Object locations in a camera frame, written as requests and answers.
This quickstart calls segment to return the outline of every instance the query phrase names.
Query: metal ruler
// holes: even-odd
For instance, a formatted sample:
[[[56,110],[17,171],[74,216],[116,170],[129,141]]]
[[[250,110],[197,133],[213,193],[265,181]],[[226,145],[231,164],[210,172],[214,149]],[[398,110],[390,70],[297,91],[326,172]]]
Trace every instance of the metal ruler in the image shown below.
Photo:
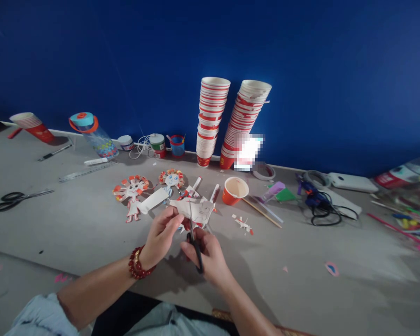
[[[67,181],[71,181],[71,180],[76,179],[77,177],[85,176],[85,175],[88,175],[90,173],[93,173],[93,172],[96,172],[96,171],[99,171],[99,170],[102,170],[102,169],[106,169],[110,166],[116,165],[117,163],[118,162],[110,161],[108,163],[103,163],[103,164],[101,164],[99,166],[96,166],[96,167],[90,167],[87,170],[83,170],[83,171],[80,171],[80,172],[68,174],[64,177],[60,177],[59,178],[59,183],[64,183],[64,182],[67,182]]]

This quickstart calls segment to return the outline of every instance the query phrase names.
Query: green foam paper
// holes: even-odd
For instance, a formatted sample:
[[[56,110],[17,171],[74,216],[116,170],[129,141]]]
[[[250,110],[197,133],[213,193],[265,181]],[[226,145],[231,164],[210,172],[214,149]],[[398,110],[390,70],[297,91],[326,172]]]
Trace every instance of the green foam paper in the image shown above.
[[[288,188],[284,188],[281,192],[275,195],[275,198],[279,202],[292,201],[296,199],[294,194],[291,191],[289,191]]]

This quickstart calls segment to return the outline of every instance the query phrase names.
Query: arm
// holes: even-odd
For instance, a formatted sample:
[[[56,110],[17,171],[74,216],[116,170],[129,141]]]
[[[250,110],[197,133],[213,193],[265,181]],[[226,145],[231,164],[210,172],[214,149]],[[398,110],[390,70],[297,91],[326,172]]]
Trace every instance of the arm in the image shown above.
[[[150,269],[163,259],[183,220],[174,207],[156,216],[139,257],[143,269]],[[78,330],[96,319],[135,283],[128,262],[129,255],[82,276],[57,293],[67,318]]]
[[[240,335],[281,335],[258,310],[233,277],[225,263],[217,238],[201,228],[195,228],[194,232],[196,239],[201,243],[204,277],[217,288],[229,305],[230,313]],[[181,242],[181,248],[187,257],[197,265],[194,247],[189,243]]]

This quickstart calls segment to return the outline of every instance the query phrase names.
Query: sleeve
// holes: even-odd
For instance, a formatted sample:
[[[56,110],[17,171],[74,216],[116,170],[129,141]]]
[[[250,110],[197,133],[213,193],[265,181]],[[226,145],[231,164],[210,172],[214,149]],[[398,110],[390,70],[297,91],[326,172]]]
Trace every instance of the sleeve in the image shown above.
[[[38,295],[31,299],[5,336],[60,335],[77,336],[77,329],[64,313],[57,295]]]

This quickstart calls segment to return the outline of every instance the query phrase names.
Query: glue gun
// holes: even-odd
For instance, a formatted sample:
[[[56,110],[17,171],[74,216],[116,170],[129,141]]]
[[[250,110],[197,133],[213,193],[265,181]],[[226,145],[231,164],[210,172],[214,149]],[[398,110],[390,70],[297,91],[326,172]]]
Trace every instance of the glue gun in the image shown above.
[[[328,198],[321,194],[319,190],[310,182],[305,181],[302,176],[297,175],[297,181],[299,181],[299,195],[302,188],[305,189],[305,193],[307,194],[307,199],[305,204],[313,208],[320,208],[328,210],[331,208],[330,201]]]

